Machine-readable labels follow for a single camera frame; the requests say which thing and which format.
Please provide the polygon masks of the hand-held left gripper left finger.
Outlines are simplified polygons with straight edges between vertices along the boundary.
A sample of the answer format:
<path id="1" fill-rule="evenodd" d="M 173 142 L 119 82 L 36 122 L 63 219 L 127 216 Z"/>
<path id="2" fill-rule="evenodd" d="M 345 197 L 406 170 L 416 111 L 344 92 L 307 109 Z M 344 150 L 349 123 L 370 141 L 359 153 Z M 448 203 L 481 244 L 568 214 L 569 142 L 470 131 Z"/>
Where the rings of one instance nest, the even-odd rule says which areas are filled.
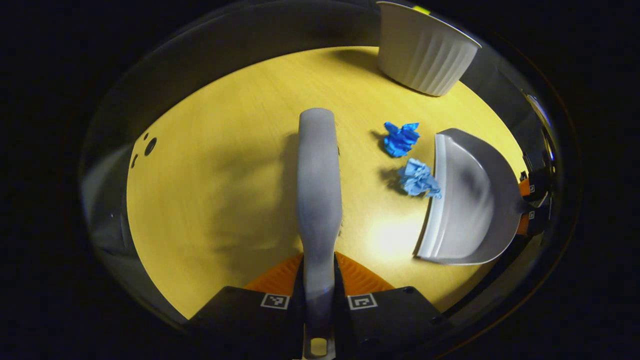
<path id="1" fill-rule="evenodd" d="M 303 255 L 269 269 L 247 287 L 227 285 L 187 322 L 217 360 L 300 360 L 305 292 Z"/>

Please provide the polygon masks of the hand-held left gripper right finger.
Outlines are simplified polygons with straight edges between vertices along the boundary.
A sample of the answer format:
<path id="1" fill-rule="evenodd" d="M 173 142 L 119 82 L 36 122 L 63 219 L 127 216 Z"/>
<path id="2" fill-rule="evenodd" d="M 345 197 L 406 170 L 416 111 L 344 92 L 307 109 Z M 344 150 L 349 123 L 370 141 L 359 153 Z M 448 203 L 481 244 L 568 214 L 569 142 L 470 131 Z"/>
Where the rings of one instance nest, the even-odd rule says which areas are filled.
<path id="1" fill-rule="evenodd" d="M 339 252 L 334 253 L 334 278 L 337 360 L 391 360 L 453 328 L 416 287 L 393 287 Z"/>

